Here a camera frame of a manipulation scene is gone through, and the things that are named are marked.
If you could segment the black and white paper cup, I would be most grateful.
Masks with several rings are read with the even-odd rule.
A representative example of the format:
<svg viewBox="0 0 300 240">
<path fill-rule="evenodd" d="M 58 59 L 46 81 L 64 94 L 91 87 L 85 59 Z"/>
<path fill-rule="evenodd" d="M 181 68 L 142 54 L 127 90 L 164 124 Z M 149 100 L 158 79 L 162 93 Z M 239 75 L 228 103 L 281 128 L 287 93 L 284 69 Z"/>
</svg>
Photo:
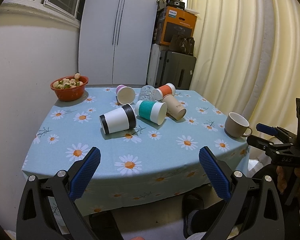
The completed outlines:
<svg viewBox="0 0 300 240">
<path fill-rule="evenodd" d="M 100 115 L 105 135 L 136 128 L 136 115 L 130 104 Z"/>
</svg>

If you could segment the brown kraft paper cup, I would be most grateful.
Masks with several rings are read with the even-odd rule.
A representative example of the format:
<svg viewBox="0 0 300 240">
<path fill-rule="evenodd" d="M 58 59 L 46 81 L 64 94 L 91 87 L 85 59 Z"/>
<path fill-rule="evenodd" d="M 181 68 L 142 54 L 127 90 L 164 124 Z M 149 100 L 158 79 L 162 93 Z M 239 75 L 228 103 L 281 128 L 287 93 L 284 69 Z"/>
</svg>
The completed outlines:
<svg viewBox="0 0 300 240">
<path fill-rule="evenodd" d="M 182 119 L 186 114 L 185 107 L 172 94 L 164 96 L 162 102 L 166 103 L 167 113 L 175 120 Z"/>
</svg>

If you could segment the orange sleeve paper cup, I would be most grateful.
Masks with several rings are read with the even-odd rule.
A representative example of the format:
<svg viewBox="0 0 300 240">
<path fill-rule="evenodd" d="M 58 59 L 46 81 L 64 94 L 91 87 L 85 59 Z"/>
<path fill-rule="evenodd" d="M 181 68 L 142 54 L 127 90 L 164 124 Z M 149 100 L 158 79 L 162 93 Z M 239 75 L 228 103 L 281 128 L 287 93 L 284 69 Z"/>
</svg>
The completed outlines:
<svg viewBox="0 0 300 240">
<path fill-rule="evenodd" d="M 166 83 L 159 88 L 153 90 L 153 98 L 157 101 L 161 101 L 167 95 L 175 95 L 175 86 L 172 83 Z"/>
</svg>

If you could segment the teal sleeve paper cup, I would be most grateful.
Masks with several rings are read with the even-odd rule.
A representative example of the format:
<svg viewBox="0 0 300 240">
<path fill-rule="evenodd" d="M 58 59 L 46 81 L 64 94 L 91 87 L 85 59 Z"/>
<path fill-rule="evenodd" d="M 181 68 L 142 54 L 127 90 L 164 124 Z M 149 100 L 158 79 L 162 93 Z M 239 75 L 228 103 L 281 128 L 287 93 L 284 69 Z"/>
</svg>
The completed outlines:
<svg viewBox="0 0 300 240">
<path fill-rule="evenodd" d="M 139 100 L 135 105 L 135 112 L 141 118 L 160 126 L 165 120 L 167 105 L 162 102 Z"/>
</svg>

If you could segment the clear glass cup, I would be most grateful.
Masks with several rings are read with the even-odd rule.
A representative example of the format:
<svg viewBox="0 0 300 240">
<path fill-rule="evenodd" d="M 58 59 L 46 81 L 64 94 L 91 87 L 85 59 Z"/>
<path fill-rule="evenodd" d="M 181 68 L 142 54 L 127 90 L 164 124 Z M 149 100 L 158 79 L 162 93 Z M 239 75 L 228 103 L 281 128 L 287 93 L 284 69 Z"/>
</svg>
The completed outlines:
<svg viewBox="0 0 300 240">
<path fill-rule="evenodd" d="M 155 101 L 153 97 L 153 91 L 155 88 L 150 85 L 145 85 L 141 88 L 138 96 L 138 101 L 143 100 L 143 101 Z"/>
</svg>

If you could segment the pink sleeve paper cup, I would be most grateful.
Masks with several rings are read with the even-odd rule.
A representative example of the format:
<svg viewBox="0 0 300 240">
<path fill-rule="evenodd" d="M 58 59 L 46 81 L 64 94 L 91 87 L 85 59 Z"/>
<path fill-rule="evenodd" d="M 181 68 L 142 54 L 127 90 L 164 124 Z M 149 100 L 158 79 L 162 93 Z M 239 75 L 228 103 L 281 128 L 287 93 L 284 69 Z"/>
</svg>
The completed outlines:
<svg viewBox="0 0 300 240">
<path fill-rule="evenodd" d="M 121 105 L 131 104 L 135 99 L 135 91 L 131 87 L 118 85 L 116 88 L 116 98 Z"/>
</svg>

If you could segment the beige ceramic mug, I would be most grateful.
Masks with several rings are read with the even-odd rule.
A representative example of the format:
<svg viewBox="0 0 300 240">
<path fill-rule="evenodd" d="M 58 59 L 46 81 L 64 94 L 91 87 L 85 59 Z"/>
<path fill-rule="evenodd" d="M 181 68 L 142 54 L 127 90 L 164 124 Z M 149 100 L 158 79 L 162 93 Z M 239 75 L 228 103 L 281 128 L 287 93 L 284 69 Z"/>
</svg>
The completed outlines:
<svg viewBox="0 0 300 240">
<path fill-rule="evenodd" d="M 233 138 L 248 137 L 252 135 L 249 121 L 238 113 L 230 112 L 224 124 L 227 135 Z"/>
</svg>

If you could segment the cream curtain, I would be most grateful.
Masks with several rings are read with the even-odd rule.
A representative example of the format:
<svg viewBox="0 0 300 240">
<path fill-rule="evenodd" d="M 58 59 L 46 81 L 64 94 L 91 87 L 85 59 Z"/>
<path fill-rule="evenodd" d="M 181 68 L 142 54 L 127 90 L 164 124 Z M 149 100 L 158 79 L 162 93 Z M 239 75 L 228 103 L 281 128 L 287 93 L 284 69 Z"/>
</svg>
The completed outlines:
<svg viewBox="0 0 300 240">
<path fill-rule="evenodd" d="M 223 113 L 297 130 L 299 0 L 187 0 L 197 12 L 190 88 Z"/>
</svg>

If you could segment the blue daisy tablecloth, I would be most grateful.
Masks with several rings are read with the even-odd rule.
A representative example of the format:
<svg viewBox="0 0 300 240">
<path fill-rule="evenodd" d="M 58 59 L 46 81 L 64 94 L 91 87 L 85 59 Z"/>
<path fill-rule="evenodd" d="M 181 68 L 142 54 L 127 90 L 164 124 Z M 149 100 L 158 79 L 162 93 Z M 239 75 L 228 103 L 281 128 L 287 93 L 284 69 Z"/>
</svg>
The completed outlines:
<svg viewBox="0 0 300 240">
<path fill-rule="evenodd" d="M 185 107 L 181 120 L 166 117 L 161 126 L 138 119 L 136 128 L 105 135 L 101 114 L 118 110 L 115 89 L 87 88 L 73 102 L 57 101 L 38 130 L 22 172 L 54 176 L 83 159 L 92 147 L 101 162 L 83 196 L 76 201 L 82 215 L 174 197 L 209 182 L 198 158 L 207 146 L 233 170 L 246 172 L 245 139 L 224 131 L 226 116 L 192 90 L 178 90 Z"/>
</svg>

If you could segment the red bowl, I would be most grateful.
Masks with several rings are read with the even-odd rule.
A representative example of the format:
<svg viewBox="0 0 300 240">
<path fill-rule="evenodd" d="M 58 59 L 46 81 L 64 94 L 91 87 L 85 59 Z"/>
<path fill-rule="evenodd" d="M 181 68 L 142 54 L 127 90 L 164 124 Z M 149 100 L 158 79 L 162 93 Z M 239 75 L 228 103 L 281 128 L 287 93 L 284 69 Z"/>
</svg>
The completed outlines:
<svg viewBox="0 0 300 240">
<path fill-rule="evenodd" d="M 50 84 L 50 88 L 55 92 L 57 98 L 62 102 L 70 102 L 75 101 L 81 98 L 85 91 L 85 86 L 89 82 L 89 78 L 87 76 L 81 76 L 79 78 L 79 82 L 82 82 L 81 85 L 69 88 L 56 88 L 53 86 L 55 82 L 62 81 L 64 78 L 57 79 Z"/>
</svg>

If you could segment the pile of small fruits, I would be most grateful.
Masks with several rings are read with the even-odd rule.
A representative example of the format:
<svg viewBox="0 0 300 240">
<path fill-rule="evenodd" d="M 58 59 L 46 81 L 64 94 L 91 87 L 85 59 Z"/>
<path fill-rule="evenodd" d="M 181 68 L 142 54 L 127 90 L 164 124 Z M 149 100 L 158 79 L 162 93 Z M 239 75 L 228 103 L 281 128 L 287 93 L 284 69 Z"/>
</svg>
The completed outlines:
<svg viewBox="0 0 300 240">
<path fill-rule="evenodd" d="M 82 86 L 84 84 L 83 81 L 80 80 L 81 75 L 76 73 L 74 76 L 70 78 L 63 78 L 61 80 L 57 80 L 52 84 L 52 88 L 54 89 L 69 89 L 76 88 Z"/>
</svg>

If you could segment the black handbag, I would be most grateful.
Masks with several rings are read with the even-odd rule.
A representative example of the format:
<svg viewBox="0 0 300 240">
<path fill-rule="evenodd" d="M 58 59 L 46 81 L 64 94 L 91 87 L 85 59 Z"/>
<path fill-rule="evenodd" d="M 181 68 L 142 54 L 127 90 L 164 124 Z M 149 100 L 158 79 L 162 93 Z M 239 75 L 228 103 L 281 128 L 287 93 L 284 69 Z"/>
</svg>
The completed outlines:
<svg viewBox="0 0 300 240">
<path fill-rule="evenodd" d="M 176 52 L 176 53 L 181 53 L 185 55 L 194 55 L 194 38 L 192 37 L 184 37 L 182 35 L 173 35 L 170 45 L 169 45 L 169 50 Z"/>
</svg>

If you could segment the white suitcase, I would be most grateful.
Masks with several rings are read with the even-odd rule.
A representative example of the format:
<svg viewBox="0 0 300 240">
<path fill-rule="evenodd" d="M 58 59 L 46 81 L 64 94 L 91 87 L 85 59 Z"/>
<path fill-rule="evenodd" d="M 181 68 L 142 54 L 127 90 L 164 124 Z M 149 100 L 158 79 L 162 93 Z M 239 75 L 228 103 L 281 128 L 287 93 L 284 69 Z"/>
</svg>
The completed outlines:
<svg viewBox="0 0 300 240">
<path fill-rule="evenodd" d="M 153 44 L 151 47 L 148 72 L 147 72 L 147 84 L 153 87 L 155 86 L 155 81 L 157 79 L 160 56 L 161 56 L 161 46 L 158 44 Z"/>
</svg>

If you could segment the orange cardboard appliance box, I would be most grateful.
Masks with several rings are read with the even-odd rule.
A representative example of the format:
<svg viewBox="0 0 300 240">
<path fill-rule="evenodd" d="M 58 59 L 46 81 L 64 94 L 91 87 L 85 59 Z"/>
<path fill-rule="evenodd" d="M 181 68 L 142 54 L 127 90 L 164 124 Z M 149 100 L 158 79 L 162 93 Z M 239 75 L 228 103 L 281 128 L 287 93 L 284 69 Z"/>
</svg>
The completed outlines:
<svg viewBox="0 0 300 240">
<path fill-rule="evenodd" d="M 174 35 L 192 37 L 197 16 L 185 10 L 167 6 L 157 16 L 154 43 L 169 46 Z"/>
</svg>

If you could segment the white double-door cabinet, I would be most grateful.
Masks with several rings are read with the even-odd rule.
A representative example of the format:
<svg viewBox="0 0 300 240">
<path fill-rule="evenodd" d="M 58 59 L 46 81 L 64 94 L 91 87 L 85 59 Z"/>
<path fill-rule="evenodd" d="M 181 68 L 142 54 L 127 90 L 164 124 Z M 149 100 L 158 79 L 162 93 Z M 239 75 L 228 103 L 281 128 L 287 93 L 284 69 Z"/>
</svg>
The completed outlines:
<svg viewBox="0 0 300 240">
<path fill-rule="evenodd" d="M 78 70 L 91 85 L 145 85 L 156 12 L 156 0 L 85 0 Z"/>
</svg>

